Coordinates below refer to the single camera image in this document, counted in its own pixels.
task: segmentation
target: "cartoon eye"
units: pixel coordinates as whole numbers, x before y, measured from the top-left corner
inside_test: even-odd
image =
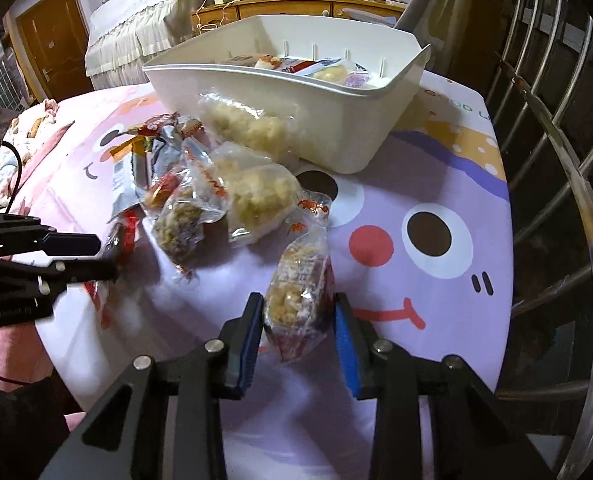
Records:
[[[116,137],[123,135],[127,131],[124,124],[118,123],[109,128],[99,139],[94,143],[94,152],[104,152],[107,145]]]
[[[412,261],[434,278],[457,278],[469,269],[474,258],[467,225],[457,213],[442,205],[414,206],[403,219],[401,235]]]
[[[355,176],[328,173],[307,164],[296,172],[296,178],[304,189],[325,193],[332,199],[329,210],[330,227],[352,222],[361,213],[365,203],[365,190]]]

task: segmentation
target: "door frame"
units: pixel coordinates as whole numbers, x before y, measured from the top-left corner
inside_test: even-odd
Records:
[[[52,95],[52,92],[50,91],[50,89],[48,87],[48,82],[46,81],[46,78],[43,75],[43,72],[41,72],[41,70],[39,70],[38,65],[36,64],[36,60],[34,59],[34,56],[32,55],[32,50],[28,46],[28,40],[25,37],[25,33],[23,32],[23,27],[21,27],[21,24],[20,24],[20,19],[23,16],[25,16],[28,12],[30,12],[30,10],[32,10],[35,6],[37,6],[42,1],[44,1],[44,0],[39,0],[34,5],[32,5],[29,9],[27,9],[24,12],[22,12],[21,14],[19,14],[14,19],[14,21],[16,22],[16,28],[19,31],[19,36],[20,36],[21,43],[23,43],[23,49],[25,49],[26,56],[27,56],[27,58],[28,58],[28,60],[30,62],[30,65],[32,66],[33,72],[36,75],[36,79],[38,79],[38,82],[41,85],[41,88],[43,89],[43,92],[45,92],[45,94],[48,96],[48,98],[49,99],[53,99],[54,96]],[[80,3],[79,0],[74,0],[74,1],[76,3],[76,10],[79,11],[79,16],[81,18],[81,23],[83,23],[83,27],[85,28],[85,30],[89,34],[90,32],[88,30],[88,24],[85,21],[85,18],[83,17],[83,11],[81,10],[81,3]]]

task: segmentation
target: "red cartoon mouth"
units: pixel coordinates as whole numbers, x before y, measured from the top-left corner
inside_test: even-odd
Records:
[[[425,321],[412,306],[412,300],[410,298],[405,298],[403,308],[397,310],[365,310],[362,308],[355,308],[353,310],[356,317],[367,321],[400,321],[409,319],[419,330],[425,330],[426,327]]]

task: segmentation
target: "desk drawer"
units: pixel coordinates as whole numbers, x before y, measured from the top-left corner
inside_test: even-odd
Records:
[[[198,14],[201,17],[201,25],[213,23],[214,25],[220,26],[221,20],[223,20],[223,25],[227,25],[231,22],[237,22],[239,20],[239,15],[236,11],[236,7],[226,7],[225,9],[202,10]],[[198,32],[198,17],[196,16],[196,14],[192,14],[192,28],[194,28],[194,30]]]
[[[361,10],[363,12],[370,12],[371,14],[376,14],[378,16],[385,16],[396,18],[397,20],[401,17],[403,13],[403,9],[397,9],[392,7],[391,9],[382,9],[381,7],[373,7],[369,5],[361,5],[361,4],[347,4],[347,3],[334,3],[334,17],[335,18],[345,18],[347,20],[351,20],[352,18],[343,12],[343,9],[356,9]]]
[[[306,14],[309,16],[325,16],[331,14],[329,2],[261,2],[239,6],[241,20],[261,14]]]

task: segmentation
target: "metal bar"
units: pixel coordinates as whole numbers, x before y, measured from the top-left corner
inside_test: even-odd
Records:
[[[574,72],[572,72],[572,77],[570,78],[569,83],[567,83],[567,88],[565,89],[563,97],[561,98],[561,102],[559,103],[558,108],[554,112],[554,118],[552,119],[552,122],[557,126],[561,123],[561,119],[567,111],[567,107],[569,106],[569,102],[571,101],[572,94],[574,93],[574,88],[576,87],[576,84],[579,81],[580,73],[583,70],[583,67],[585,66],[587,54],[590,50],[589,47],[592,40],[592,32],[593,19],[591,16],[588,16],[587,24],[585,26],[585,38],[583,38],[583,46],[580,49],[579,58],[577,59],[576,66],[574,67]],[[532,164],[534,164],[534,161],[543,150],[545,144],[547,144],[547,134],[543,134],[543,136],[538,140],[536,146],[530,152],[527,160],[523,163],[521,168],[515,174],[514,178],[510,180],[508,184],[510,191],[514,190],[518,183],[527,174],[528,170],[532,167]]]
[[[500,55],[500,60],[505,61],[507,59],[507,55],[509,54],[510,47],[515,39],[516,33],[516,23],[518,23],[518,19],[520,16],[523,15],[523,5],[525,0],[516,0],[516,6],[514,7],[514,14],[512,15],[512,21],[509,24],[509,31],[507,32],[507,39],[505,40],[505,46],[503,47],[503,52]],[[497,68],[496,74],[494,75],[494,79],[492,80],[492,85],[489,87],[489,92],[487,92],[487,98],[485,99],[485,104],[489,105],[489,100],[491,99],[492,94],[496,90],[496,85],[499,83],[499,78],[502,70],[499,66]]]
[[[579,166],[579,171],[583,176],[588,176],[589,172],[592,171],[593,168],[593,146],[590,148],[589,153],[581,162]],[[529,235],[531,235],[546,219],[547,217],[554,211],[560,204],[563,202],[563,199],[569,194],[569,182],[566,182],[565,185],[561,188],[561,190],[552,198],[544,207],[541,209],[532,219],[532,221],[523,227],[516,235],[514,236],[514,245],[522,242],[525,240]]]
[[[585,267],[581,267],[579,270],[572,274],[568,274],[562,280],[558,280],[556,283],[545,288],[538,296],[531,300],[517,301],[512,305],[512,318],[521,316],[531,310],[534,310],[537,306],[541,306],[544,303],[548,303],[554,298],[559,298],[566,292],[571,291],[575,286],[585,282],[592,275],[592,267],[587,264]]]
[[[580,399],[587,393],[589,381],[568,381],[530,390],[500,389],[496,396],[500,400],[522,400],[527,402],[561,402]]]
[[[550,37],[547,40],[547,45],[545,46],[545,51],[543,52],[541,65],[539,66],[538,72],[536,73],[536,77],[534,78],[534,84],[532,84],[532,92],[534,94],[536,94],[538,87],[541,85],[541,79],[545,75],[545,69],[547,68],[548,61],[550,60],[550,55],[551,51],[554,48],[554,44],[558,39],[559,31],[565,29],[565,27],[561,27],[561,17],[563,15],[563,6],[565,2],[567,2],[567,0],[556,0],[556,8],[554,10],[554,19],[551,23]],[[512,142],[512,139],[514,138],[514,135],[518,130],[518,127],[521,124],[523,117],[525,116],[527,108],[527,103],[525,103],[523,105],[523,108],[521,108],[521,111],[518,113],[518,116],[516,117],[514,124],[512,124],[512,127],[510,128],[507,137],[505,138],[503,144],[500,147],[500,151],[502,153],[505,153],[507,151],[510,142]]]
[[[580,174],[579,165],[575,160],[573,150],[565,133],[553,123],[549,110],[537,96],[530,92],[529,85],[520,76],[515,77],[515,85],[522,92],[527,104],[536,119],[547,133],[551,145],[554,148],[567,179],[571,186],[572,194],[579,208],[579,215],[587,239],[587,248],[592,267],[593,277],[593,192],[588,181]],[[593,442],[593,359],[592,371],[590,374],[589,387],[585,398],[585,405],[579,420],[576,434],[569,447],[569,452],[559,471],[559,480],[575,479],[582,472],[586,455]]]
[[[523,44],[521,46],[521,51],[518,54],[518,60],[516,61],[516,68],[514,72],[516,74],[521,73],[521,69],[523,67],[523,63],[525,62],[525,57],[527,55],[527,51],[530,46],[530,41],[532,40],[532,35],[534,34],[534,26],[536,25],[537,20],[541,19],[541,13],[543,11],[543,0],[534,0],[534,9],[532,9],[532,16],[530,16],[530,22],[527,24],[527,31],[525,33],[525,39],[523,40]],[[499,122],[500,115],[507,104],[509,99],[509,95],[512,92],[512,81],[509,82],[507,85],[507,89],[505,90],[505,94],[497,108],[496,113],[494,114],[494,118],[492,119],[492,124],[494,126],[497,125]]]

